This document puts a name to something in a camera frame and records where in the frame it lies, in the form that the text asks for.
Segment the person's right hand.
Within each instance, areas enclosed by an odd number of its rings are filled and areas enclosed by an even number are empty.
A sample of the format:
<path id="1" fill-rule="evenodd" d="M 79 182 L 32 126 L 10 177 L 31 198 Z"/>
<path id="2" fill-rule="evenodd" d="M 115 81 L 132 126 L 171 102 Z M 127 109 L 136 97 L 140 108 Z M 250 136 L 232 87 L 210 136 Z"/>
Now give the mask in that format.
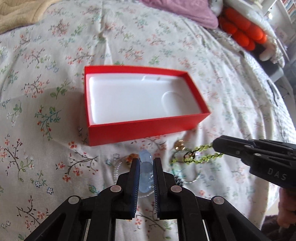
<path id="1" fill-rule="evenodd" d="M 278 203 L 278 225 L 283 228 L 289 228 L 290 225 L 295 225 L 295 193 L 280 188 L 280 200 Z"/>

